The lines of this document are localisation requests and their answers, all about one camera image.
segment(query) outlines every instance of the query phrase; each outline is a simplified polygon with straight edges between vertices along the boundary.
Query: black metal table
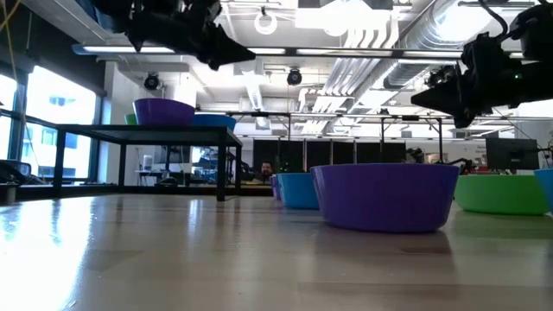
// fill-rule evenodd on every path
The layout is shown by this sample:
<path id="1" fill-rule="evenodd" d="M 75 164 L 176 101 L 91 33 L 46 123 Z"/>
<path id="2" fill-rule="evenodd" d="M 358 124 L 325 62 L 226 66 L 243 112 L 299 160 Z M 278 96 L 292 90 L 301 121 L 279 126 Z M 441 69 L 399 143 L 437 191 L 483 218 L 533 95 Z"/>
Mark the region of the black metal table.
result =
<path id="1" fill-rule="evenodd" d="M 63 159 L 66 147 L 66 134 L 72 133 L 98 139 L 121 146 L 119 154 L 119 191 L 124 191 L 124 171 L 128 145 L 165 146 L 204 146 L 218 147 L 217 158 L 217 200 L 225 200 L 226 148 L 236 148 L 235 188 L 240 193 L 240 166 L 242 162 L 242 142 L 225 126 L 137 126 L 137 125 L 79 125 L 58 124 L 56 157 L 54 168 L 54 189 L 61 190 L 63 179 Z M 168 170 L 168 159 L 165 168 Z"/>

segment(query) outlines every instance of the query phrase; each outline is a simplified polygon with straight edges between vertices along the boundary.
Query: green bowl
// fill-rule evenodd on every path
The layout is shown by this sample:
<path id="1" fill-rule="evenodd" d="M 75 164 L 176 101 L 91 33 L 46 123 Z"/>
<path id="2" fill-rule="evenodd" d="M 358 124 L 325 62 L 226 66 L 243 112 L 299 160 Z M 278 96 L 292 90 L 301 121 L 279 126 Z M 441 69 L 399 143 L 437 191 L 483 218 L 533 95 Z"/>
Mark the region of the green bowl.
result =
<path id="1" fill-rule="evenodd" d="M 129 113 L 128 115 L 124 116 L 124 123 L 127 125 L 137 125 L 137 115 L 134 113 Z"/>
<path id="2" fill-rule="evenodd" d="M 543 215 L 547 200 L 534 175 L 460 176 L 455 201 L 465 211 Z"/>

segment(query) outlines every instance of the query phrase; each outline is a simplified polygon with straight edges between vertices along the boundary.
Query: glass window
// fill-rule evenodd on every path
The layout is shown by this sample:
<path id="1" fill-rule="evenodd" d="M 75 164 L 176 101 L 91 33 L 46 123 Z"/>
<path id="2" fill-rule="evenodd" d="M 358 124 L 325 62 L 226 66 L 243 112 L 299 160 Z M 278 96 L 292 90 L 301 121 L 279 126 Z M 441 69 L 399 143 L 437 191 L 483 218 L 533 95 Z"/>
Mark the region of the glass window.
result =
<path id="1" fill-rule="evenodd" d="M 92 124 L 95 108 L 94 92 L 41 67 L 35 67 L 29 75 L 27 115 L 56 124 Z M 31 164 L 33 174 L 53 175 L 57 135 L 55 129 L 27 123 L 22 162 Z M 90 138 L 67 133 L 65 177 L 88 177 L 90 148 Z"/>
<path id="2" fill-rule="evenodd" d="M 15 80 L 0 75 L 0 108 L 11 111 L 14 106 L 17 83 Z M 0 117 L 0 159 L 8 158 L 10 146 L 11 118 Z"/>

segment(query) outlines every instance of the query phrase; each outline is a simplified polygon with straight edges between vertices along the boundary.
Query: plastic bowl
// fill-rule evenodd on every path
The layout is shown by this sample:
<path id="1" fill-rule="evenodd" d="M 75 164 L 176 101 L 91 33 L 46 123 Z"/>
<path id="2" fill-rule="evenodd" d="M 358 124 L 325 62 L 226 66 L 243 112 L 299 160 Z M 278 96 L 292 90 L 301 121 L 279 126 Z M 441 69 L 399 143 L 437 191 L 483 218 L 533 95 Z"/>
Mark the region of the plastic bowl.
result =
<path id="1" fill-rule="evenodd" d="M 129 113 L 124 116 L 124 123 L 127 125 L 137 125 L 137 115 L 134 113 Z"/>
<path id="2" fill-rule="evenodd" d="M 277 174 L 283 204 L 296 209 L 319 209 L 310 173 Z"/>
<path id="3" fill-rule="evenodd" d="M 234 117 L 221 116 L 215 114 L 195 115 L 192 125 L 197 126 L 226 126 L 234 131 L 236 119 Z"/>
<path id="4" fill-rule="evenodd" d="M 194 108 L 176 100 L 142 98 L 133 103 L 140 125 L 190 125 Z"/>
<path id="5" fill-rule="evenodd" d="M 280 200 L 280 187 L 278 186 L 278 177 L 275 175 L 270 177 L 270 187 L 273 189 L 275 200 Z"/>
<path id="6" fill-rule="evenodd" d="M 311 168 L 323 218 L 370 232 L 433 232 L 448 221 L 459 169 L 374 163 Z"/>
<path id="7" fill-rule="evenodd" d="M 550 207 L 550 211 L 553 213 L 553 168 L 539 169 L 534 171 L 537 183 L 542 188 L 547 205 Z"/>
<path id="8" fill-rule="evenodd" d="M 547 212 L 547 200 L 533 175 L 461 176 L 455 201 L 469 212 L 509 215 Z"/>

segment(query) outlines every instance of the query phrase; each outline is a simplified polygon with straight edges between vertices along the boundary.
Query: computer monitor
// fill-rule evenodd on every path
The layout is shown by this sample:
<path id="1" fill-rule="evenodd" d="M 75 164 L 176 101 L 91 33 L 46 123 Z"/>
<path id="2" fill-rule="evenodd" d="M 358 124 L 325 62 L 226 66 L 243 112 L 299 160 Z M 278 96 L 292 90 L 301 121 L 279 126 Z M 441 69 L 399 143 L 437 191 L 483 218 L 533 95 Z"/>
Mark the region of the computer monitor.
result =
<path id="1" fill-rule="evenodd" d="M 534 139 L 487 138 L 486 153 L 490 169 L 539 169 Z"/>

